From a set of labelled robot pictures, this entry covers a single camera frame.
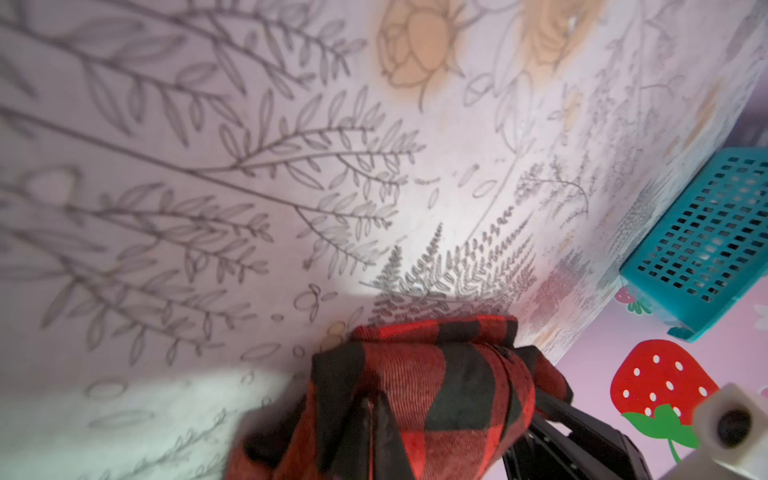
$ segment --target black hole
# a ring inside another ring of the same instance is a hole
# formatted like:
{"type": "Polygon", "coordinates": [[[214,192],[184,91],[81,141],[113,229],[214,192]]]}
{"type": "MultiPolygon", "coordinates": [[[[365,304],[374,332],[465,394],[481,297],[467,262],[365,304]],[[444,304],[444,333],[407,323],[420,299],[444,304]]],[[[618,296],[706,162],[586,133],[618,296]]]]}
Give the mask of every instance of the black hole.
{"type": "Polygon", "coordinates": [[[725,412],[717,422],[717,438],[727,449],[739,446],[750,435],[752,416],[745,409],[725,412]]]}

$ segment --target black metal part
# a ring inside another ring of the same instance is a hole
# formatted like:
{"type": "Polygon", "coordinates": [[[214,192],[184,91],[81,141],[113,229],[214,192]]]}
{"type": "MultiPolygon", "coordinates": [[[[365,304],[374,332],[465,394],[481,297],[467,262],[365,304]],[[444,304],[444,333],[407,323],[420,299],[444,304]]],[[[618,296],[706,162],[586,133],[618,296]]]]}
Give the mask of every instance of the black metal part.
{"type": "Polygon", "coordinates": [[[634,443],[607,423],[538,389],[536,408],[571,433],[534,413],[528,433],[504,456],[509,480],[652,480],[634,443]]]}

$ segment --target teal plastic basket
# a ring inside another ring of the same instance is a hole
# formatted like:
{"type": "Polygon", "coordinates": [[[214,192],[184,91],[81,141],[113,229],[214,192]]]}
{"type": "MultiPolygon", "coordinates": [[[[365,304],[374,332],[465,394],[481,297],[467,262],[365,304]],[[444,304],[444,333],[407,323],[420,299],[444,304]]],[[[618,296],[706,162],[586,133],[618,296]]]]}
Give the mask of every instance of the teal plastic basket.
{"type": "Polygon", "coordinates": [[[768,266],[768,148],[715,153],[675,200],[621,275],[675,317],[693,342],[768,266]]]}

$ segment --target green strawberry leaf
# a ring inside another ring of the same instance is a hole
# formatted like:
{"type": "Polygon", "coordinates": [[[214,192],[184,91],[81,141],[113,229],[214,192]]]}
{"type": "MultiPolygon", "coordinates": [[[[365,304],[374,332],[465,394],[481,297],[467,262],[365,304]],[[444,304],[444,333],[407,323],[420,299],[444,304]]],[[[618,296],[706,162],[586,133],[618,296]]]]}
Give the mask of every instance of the green strawberry leaf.
{"type": "Polygon", "coordinates": [[[653,417],[642,413],[624,413],[624,418],[640,433],[652,439],[669,439],[691,449],[699,448],[699,439],[690,425],[681,425],[671,405],[656,408],[653,417]]]}

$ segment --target plaid cloth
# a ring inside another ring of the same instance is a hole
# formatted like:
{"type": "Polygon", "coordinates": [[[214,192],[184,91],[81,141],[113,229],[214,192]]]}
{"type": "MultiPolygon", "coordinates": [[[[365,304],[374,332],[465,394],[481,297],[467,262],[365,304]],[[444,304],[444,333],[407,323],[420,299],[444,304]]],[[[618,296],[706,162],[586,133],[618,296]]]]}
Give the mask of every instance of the plaid cloth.
{"type": "MultiPolygon", "coordinates": [[[[514,347],[517,329],[503,316],[355,329],[313,357],[306,403],[272,478],[481,478],[528,429],[535,387],[573,396],[536,347],[514,347]]],[[[257,438],[245,445],[253,459],[275,443],[257,438]]],[[[253,474],[246,450],[233,451],[226,480],[269,478],[253,474]]]]}

